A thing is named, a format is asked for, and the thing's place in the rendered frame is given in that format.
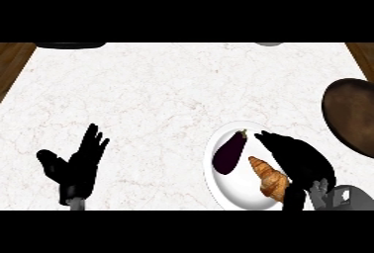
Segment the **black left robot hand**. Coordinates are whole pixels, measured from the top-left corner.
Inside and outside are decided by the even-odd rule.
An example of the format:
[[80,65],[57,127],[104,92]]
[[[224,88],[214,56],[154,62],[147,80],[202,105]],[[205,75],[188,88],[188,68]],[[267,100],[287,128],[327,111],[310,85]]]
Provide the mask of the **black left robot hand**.
[[110,139],[103,138],[98,125],[91,124],[80,147],[70,160],[64,160],[46,149],[38,152],[45,174],[60,184],[60,203],[63,206],[70,207],[69,203],[73,198],[86,200],[92,195],[98,165],[109,143]]

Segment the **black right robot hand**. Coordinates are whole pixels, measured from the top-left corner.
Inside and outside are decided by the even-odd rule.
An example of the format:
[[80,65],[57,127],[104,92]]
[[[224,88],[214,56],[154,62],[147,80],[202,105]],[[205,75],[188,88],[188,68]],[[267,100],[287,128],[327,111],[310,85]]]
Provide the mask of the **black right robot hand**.
[[302,211],[307,198],[317,210],[327,208],[327,194],[336,186],[333,166],[320,151],[301,139],[270,133],[255,134],[293,183],[286,189],[284,211]]

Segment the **golden brown croissant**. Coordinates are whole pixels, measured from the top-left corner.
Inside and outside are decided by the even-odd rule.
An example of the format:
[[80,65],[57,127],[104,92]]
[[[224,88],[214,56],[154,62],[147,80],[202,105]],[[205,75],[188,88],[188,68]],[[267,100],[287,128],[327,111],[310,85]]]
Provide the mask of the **golden brown croissant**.
[[286,190],[290,186],[290,180],[284,173],[282,173],[267,161],[255,156],[249,157],[250,165],[255,173],[261,178],[261,192],[277,202],[284,201]]

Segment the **white round plate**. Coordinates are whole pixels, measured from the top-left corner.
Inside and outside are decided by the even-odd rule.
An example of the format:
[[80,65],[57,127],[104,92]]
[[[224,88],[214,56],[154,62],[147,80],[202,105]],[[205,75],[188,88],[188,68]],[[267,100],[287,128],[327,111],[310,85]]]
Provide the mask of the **white round plate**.
[[[248,142],[237,167],[228,175],[222,175],[212,165],[214,155],[236,132],[245,130]],[[283,172],[283,168],[255,134],[270,129],[258,123],[233,122],[221,127],[211,137],[205,150],[205,180],[216,202],[227,211],[280,211],[283,203],[267,197],[261,191],[262,180],[253,170],[249,157],[265,160]]]

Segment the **dark brown round pan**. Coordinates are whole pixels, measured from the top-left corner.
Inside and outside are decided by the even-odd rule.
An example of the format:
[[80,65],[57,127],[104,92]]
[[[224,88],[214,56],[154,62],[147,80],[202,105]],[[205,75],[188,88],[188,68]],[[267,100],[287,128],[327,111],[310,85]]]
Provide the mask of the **dark brown round pan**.
[[335,81],[324,91],[321,109],[341,142],[374,158],[374,83],[355,78]]

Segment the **dark purple eggplant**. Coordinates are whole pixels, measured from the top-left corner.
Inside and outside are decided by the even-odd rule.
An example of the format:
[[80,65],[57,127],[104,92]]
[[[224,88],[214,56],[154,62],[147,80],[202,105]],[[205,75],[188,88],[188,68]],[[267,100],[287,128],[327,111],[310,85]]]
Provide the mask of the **dark purple eggplant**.
[[245,146],[248,143],[248,130],[243,129],[234,133],[228,141],[218,148],[212,165],[218,173],[228,175],[237,167]]

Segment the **black rounded object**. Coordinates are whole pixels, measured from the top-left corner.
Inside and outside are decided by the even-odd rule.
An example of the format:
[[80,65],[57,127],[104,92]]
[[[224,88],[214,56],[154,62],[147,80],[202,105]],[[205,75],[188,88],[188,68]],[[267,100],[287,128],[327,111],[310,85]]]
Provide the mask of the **black rounded object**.
[[38,47],[55,49],[100,48],[107,42],[36,42]]

